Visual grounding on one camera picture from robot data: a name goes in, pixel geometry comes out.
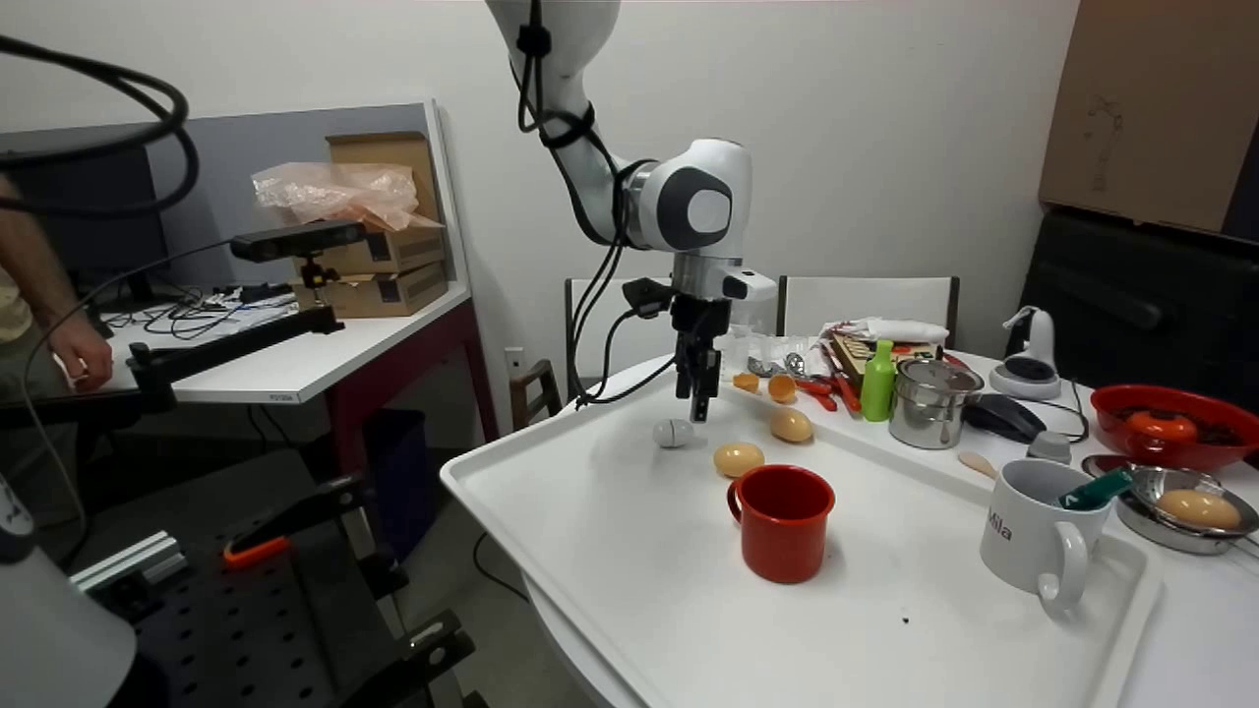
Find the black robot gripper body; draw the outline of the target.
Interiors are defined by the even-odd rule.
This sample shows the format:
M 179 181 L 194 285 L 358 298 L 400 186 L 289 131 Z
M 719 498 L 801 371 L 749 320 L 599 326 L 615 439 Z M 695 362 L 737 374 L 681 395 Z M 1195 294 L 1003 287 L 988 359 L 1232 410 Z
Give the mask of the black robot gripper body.
M 673 298 L 673 329 L 677 329 L 677 359 L 691 355 L 691 362 L 695 362 L 706 349 L 718 349 L 718 338 L 728 329 L 728 304 L 724 298 L 706 304 L 691 294 L 677 294 Z

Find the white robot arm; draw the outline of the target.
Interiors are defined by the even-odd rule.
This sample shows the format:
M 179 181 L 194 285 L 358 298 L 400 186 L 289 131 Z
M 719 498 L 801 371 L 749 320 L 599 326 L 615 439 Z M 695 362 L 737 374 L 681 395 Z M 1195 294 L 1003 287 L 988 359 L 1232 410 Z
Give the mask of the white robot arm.
M 673 380 L 706 421 L 719 391 L 718 338 L 752 292 L 744 264 L 752 152 L 689 136 L 677 152 L 624 152 L 602 131 L 585 69 L 610 42 L 623 0 L 484 0 L 509 50 L 516 121 L 551 152 L 585 241 L 673 261 Z

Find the person's forearm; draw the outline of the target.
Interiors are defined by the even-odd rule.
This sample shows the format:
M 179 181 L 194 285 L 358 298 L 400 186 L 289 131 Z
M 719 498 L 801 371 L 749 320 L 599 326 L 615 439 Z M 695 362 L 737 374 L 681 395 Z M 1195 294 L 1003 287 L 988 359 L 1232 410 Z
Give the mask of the person's forearm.
M 30 323 L 47 326 L 76 305 L 76 292 L 42 229 L 29 211 L 0 210 L 0 323 L 17 338 Z

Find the person's hand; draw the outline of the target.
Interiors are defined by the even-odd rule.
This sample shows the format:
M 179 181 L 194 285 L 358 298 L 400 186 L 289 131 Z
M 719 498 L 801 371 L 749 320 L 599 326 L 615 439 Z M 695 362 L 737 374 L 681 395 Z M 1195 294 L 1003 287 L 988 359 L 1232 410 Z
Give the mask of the person's hand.
M 100 326 L 88 313 L 71 313 L 60 326 L 47 329 L 47 345 L 63 362 L 76 391 L 96 395 L 113 374 L 109 344 L 100 336 Z

